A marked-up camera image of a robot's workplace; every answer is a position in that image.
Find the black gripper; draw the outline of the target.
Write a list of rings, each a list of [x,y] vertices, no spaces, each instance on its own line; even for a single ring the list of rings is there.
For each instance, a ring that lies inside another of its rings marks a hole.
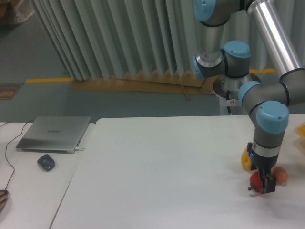
[[[247,144],[247,154],[251,163],[250,170],[260,173],[261,194],[275,192],[276,178],[272,176],[271,168],[277,163],[279,146],[266,148],[257,142],[249,142]]]

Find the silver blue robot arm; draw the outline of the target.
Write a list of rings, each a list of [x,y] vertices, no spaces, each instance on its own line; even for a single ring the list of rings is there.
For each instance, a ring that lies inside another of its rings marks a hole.
[[[259,31],[279,82],[264,87],[248,81],[238,89],[238,99],[254,124],[252,142],[247,145],[250,168],[256,179],[249,188],[258,193],[274,192],[277,178],[272,174],[288,126],[288,107],[305,101],[305,69],[270,0],[195,0],[196,19],[208,29],[207,46],[193,57],[200,79],[216,75],[239,80],[250,76],[250,48],[241,41],[220,41],[224,25],[233,13],[245,11]]]

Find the person's hand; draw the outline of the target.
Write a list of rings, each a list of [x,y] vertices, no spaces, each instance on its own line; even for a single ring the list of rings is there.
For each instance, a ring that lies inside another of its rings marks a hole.
[[[9,191],[1,190],[0,191],[0,211],[3,210],[9,198]]]

